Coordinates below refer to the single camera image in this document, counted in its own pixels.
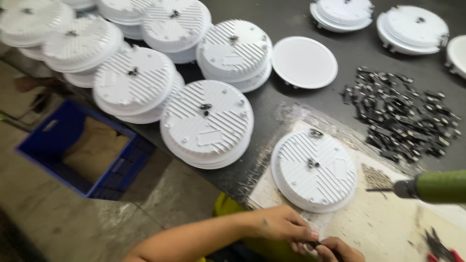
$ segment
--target green screwdriver handle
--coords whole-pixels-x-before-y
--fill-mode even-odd
[[[466,203],[466,170],[423,173],[415,179],[419,199],[428,203]]]

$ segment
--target pile of black clips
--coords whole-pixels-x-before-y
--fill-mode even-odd
[[[424,153],[445,155],[460,117],[444,104],[441,92],[420,94],[413,79],[358,67],[356,85],[345,85],[343,101],[356,106],[358,118],[370,124],[367,140],[381,155],[395,162],[404,156],[410,163]]]

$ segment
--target human hand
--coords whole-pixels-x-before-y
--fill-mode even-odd
[[[250,237],[263,237],[271,240],[288,240],[295,252],[306,254],[303,241],[318,241],[319,233],[291,207],[280,206],[256,210],[244,214],[252,225]]]
[[[334,253],[341,256],[342,262],[365,262],[364,255],[357,249],[354,249],[338,237],[329,237],[321,241],[315,249],[319,254],[318,262],[338,262]]]

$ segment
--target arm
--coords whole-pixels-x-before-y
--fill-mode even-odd
[[[165,230],[136,245],[123,262],[197,261],[243,237],[317,241],[319,235],[288,206],[242,212]]]

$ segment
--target stack of downlights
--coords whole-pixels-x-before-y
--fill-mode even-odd
[[[196,60],[196,47],[212,26],[209,9],[198,0],[161,0],[146,10],[144,41],[175,64]]]
[[[369,0],[316,0],[310,9],[317,27],[344,33],[370,25],[374,6]]]
[[[258,26],[228,20],[213,26],[197,48],[205,79],[228,83],[243,93],[265,83],[272,72],[272,41]]]
[[[171,152],[202,169],[238,160],[249,145],[253,127],[247,98],[216,80],[188,84],[168,103],[160,119],[162,139]]]
[[[120,48],[131,48],[114,24],[89,15],[59,28],[43,45],[44,61],[75,86],[92,88],[97,68]]]
[[[169,57],[134,46],[103,63],[94,81],[94,100],[106,113],[134,124],[160,119],[168,101],[185,86]]]
[[[381,13],[377,30],[385,48],[406,55],[437,53],[449,36],[447,24],[438,15],[414,6],[397,6]]]
[[[126,38],[142,40],[141,24],[152,0],[99,0],[97,6],[102,16],[116,24]]]
[[[23,55],[42,61],[44,41],[74,18],[74,10],[58,0],[19,1],[0,18],[0,40],[18,47]]]

